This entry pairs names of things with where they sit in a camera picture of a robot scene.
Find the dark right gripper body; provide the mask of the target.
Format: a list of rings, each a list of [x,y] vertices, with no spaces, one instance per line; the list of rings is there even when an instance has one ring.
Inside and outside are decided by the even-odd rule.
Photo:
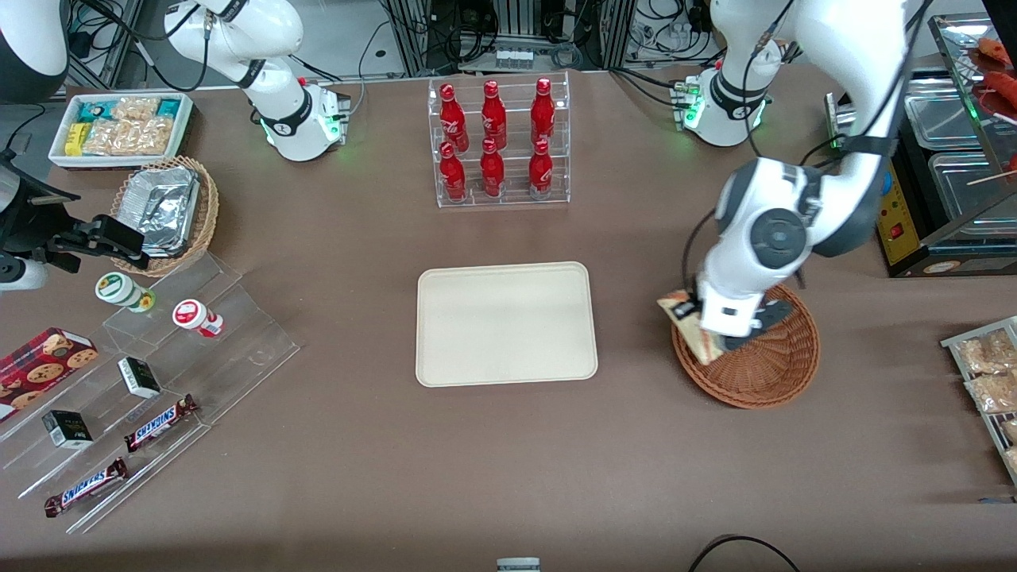
[[[1,160],[3,260],[76,260],[50,241],[74,230],[77,220],[64,205],[81,196],[29,176],[14,165],[14,158],[3,155]]]

